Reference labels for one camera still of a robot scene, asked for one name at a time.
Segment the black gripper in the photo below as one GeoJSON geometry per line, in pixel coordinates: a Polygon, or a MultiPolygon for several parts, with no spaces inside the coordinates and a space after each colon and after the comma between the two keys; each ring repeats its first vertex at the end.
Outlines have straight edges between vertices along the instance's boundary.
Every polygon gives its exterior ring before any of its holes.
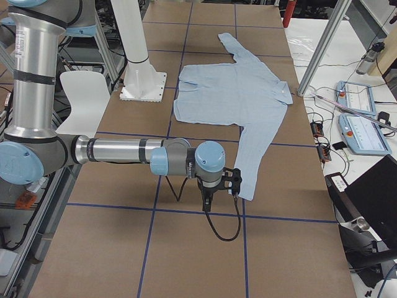
{"type": "Polygon", "coordinates": [[[204,212],[210,212],[212,208],[213,194],[215,190],[212,187],[201,188],[202,193],[202,210],[204,212]]]}

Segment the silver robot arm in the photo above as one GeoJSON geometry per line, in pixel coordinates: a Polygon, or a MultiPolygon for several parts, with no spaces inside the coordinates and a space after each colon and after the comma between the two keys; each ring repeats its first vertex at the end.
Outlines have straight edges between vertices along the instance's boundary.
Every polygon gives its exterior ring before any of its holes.
{"type": "Polygon", "coordinates": [[[203,210],[225,189],[223,147],[198,147],[182,138],[103,139],[56,132],[52,125],[58,39],[62,34],[92,37],[97,32],[93,1],[11,1],[16,25],[13,120],[1,143],[1,177],[28,184],[65,166],[91,162],[148,164],[153,174],[195,178],[203,210]]]}

